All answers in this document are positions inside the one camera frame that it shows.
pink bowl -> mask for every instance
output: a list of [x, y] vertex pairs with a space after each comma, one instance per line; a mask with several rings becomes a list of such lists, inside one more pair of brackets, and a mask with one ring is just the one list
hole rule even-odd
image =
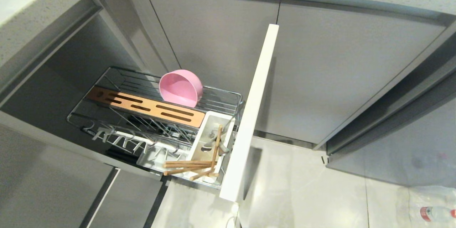
[[162, 76], [159, 88], [163, 100], [192, 108], [202, 97], [201, 81], [186, 69], [178, 69]]

cabinet panel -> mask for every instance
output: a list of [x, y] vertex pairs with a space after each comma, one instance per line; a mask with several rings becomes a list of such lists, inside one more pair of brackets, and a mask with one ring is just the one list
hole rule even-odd
[[272, 84], [257, 129], [312, 143], [372, 104], [445, 29], [356, 9], [287, 3], [280, 5], [278, 25]]
[[278, 0], [151, 0], [183, 69], [247, 97]]

red bottle label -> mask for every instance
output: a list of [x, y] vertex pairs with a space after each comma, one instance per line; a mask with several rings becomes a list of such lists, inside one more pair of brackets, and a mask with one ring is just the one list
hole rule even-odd
[[420, 209], [420, 214], [421, 214], [421, 217], [426, 221], [426, 222], [430, 222], [430, 218], [427, 214], [427, 209], [428, 207], [422, 207]]

wooden utensil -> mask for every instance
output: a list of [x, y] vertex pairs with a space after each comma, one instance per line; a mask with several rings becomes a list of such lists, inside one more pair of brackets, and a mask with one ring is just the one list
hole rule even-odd
[[200, 174], [197, 174], [196, 176], [192, 176], [190, 178], [190, 181], [193, 181], [193, 180], [196, 180], [202, 176], [207, 176], [208, 174], [212, 173], [214, 170], [213, 169], [210, 169], [209, 171], [206, 171], [206, 172], [203, 172], [203, 173], [200, 173]]
[[176, 169], [176, 170], [169, 170], [169, 171], [163, 172], [163, 176], [170, 176], [170, 175], [174, 175], [174, 174], [184, 173], [184, 172], [188, 172], [188, 171], [195, 171], [195, 170], [205, 169], [205, 168], [210, 168], [210, 167], [209, 166], [206, 166], [206, 167], [188, 167], [188, 168], [182, 168], [182, 169]]
[[223, 126], [219, 125], [218, 126], [217, 139], [215, 140], [214, 153], [212, 154], [211, 170], [214, 170], [215, 158], [217, 157], [218, 146], [220, 145], [220, 137], [222, 135], [222, 129], [223, 129]]
[[179, 161], [165, 161], [165, 164], [198, 164], [198, 165], [211, 165], [212, 161], [208, 160], [179, 160]]
[[93, 87], [86, 98], [196, 128], [201, 126], [205, 115], [203, 112], [193, 109], [120, 93], [102, 87]]
[[211, 167], [210, 164], [163, 164], [164, 168], [178, 168], [178, 167]]

drawer front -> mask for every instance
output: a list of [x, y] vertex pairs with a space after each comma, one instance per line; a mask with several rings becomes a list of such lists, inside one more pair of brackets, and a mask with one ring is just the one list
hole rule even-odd
[[250, 87], [249, 97], [246, 101], [243, 118], [239, 125], [230, 161], [223, 178], [220, 197], [229, 201], [238, 201], [240, 195], [239, 191], [241, 184], [243, 184], [244, 169], [249, 155], [250, 142], [254, 133], [261, 100], [263, 98], [264, 87], [268, 78], [269, 66], [271, 64], [278, 31], [278, 25], [269, 25]]

